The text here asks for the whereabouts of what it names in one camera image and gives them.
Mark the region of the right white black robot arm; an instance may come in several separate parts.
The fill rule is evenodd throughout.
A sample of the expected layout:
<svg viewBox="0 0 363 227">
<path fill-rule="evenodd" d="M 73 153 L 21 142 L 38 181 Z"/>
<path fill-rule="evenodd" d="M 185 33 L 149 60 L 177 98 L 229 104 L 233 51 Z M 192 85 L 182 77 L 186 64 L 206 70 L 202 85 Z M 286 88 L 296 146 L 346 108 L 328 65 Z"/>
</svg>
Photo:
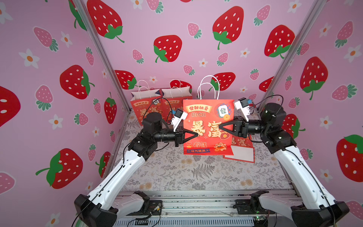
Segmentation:
<svg viewBox="0 0 363 227">
<path fill-rule="evenodd" d="M 292 220 L 298 227 L 334 226 L 350 212 L 349 207 L 345 202 L 337 201 L 324 188 L 305 162 L 293 137 L 283 130 L 286 112 L 282 105 L 268 103 L 259 120 L 250 120 L 247 116 L 252 105 L 252 101 L 246 98 L 235 101 L 235 108 L 243 115 L 221 124 L 219 128 L 239 138 L 260 135 L 262 143 L 287 172 L 299 195 L 288 198 L 275 196 L 266 190 L 257 191 L 251 194 L 251 211 L 272 211 Z"/>
</svg>

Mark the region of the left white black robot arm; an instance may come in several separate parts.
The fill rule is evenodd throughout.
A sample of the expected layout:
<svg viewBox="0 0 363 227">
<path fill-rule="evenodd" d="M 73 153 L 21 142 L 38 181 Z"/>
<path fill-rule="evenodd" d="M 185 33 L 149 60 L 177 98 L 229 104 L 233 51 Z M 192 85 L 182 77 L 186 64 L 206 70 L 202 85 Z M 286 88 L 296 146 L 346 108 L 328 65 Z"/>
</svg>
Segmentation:
<svg viewBox="0 0 363 227">
<path fill-rule="evenodd" d="M 142 121 L 143 129 L 126 147 L 117 166 L 88 195 L 81 194 L 75 199 L 77 218 L 88 227 L 112 227 L 129 214 L 151 215 L 150 198 L 143 192 L 134 192 L 121 201 L 115 199 L 134 172 L 157 150 L 158 143 L 174 142 L 178 147 L 198 137 L 198 133 L 179 127 L 187 115 L 177 109 L 169 128 L 161 114 L 148 114 Z"/>
</svg>

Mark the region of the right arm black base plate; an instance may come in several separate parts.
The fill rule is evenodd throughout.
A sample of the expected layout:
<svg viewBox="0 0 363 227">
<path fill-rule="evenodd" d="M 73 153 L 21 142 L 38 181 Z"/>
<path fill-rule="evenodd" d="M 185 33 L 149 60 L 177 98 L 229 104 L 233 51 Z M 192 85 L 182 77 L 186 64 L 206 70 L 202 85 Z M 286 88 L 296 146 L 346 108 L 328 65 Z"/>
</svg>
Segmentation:
<svg viewBox="0 0 363 227">
<path fill-rule="evenodd" d="M 266 210 L 257 204 L 254 200 L 241 199 L 235 200 L 235 204 L 233 205 L 234 209 L 237 209 L 238 214 L 240 215 L 268 215 L 275 214 L 274 211 Z"/>
</svg>

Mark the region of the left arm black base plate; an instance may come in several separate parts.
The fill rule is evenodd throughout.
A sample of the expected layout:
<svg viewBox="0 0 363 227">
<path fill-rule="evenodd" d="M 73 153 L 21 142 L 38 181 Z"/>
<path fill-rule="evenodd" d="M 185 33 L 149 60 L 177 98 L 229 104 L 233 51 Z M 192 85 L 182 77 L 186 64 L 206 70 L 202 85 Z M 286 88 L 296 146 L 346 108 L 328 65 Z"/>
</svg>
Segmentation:
<svg viewBox="0 0 363 227">
<path fill-rule="evenodd" d="M 158 215 L 158 210 L 157 210 L 158 205 L 161 210 L 163 207 L 163 201 L 162 200 L 144 201 L 139 211 L 132 212 L 127 216 L 147 216 L 150 214 L 150 212 L 152 212 L 153 215 Z"/>
</svg>

